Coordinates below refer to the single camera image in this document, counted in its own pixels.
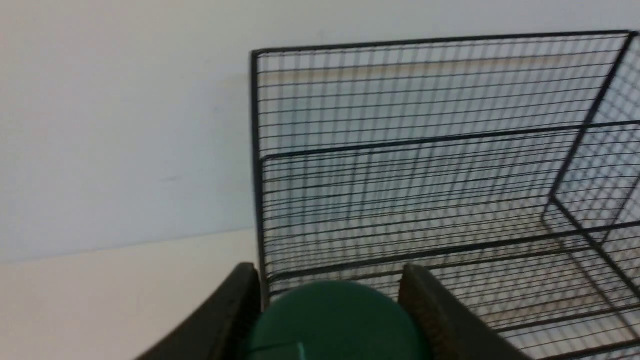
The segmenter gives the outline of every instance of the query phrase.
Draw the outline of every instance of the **wire cage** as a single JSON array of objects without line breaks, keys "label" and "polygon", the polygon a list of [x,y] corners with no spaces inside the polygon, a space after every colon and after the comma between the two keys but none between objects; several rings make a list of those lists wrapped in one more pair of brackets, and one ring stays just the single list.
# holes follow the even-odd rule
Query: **wire cage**
[{"label": "wire cage", "polygon": [[415,263],[533,358],[640,357],[636,37],[252,52],[263,301]]}]

